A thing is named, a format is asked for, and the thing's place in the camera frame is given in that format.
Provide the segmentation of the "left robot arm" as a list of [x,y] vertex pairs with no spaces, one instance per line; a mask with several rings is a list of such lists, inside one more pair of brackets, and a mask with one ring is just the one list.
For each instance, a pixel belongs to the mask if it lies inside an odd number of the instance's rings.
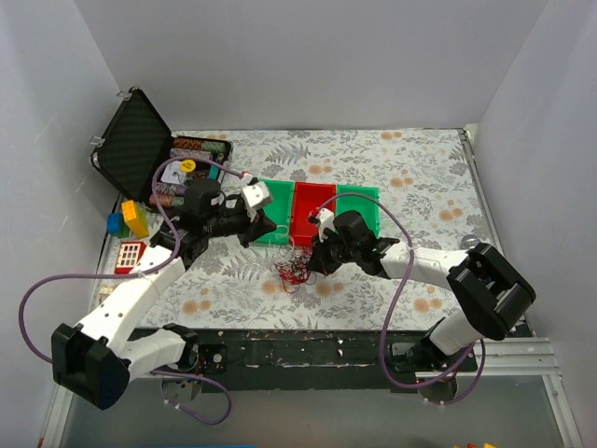
[[128,384],[172,367],[179,373],[198,364],[199,336],[167,324],[135,341],[131,335],[162,293],[207,250],[213,237],[235,235],[242,245],[275,231],[264,211],[267,185],[243,176],[240,193],[225,196],[217,181],[199,179],[186,191],[175,222],[165,222],[135,267],[104,302],[74,326],[61,324],[50,339],[54,381],[100,410],[113,406]]

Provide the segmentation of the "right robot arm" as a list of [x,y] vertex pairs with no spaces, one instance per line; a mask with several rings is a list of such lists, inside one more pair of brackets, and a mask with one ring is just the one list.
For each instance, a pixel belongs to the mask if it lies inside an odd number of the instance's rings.
[[396,238],[377,237],[353,210],[335,215],[323,208],[309,220],[317,229],[310,271],[328,275],[354,263],[371,276],[448,289],[458,301],[458,312],[440,319],[394,357],[398,371],[447,369],[477,340],[504,340],[535,302],[533,287],[490,244],[452,251],[413,248]]

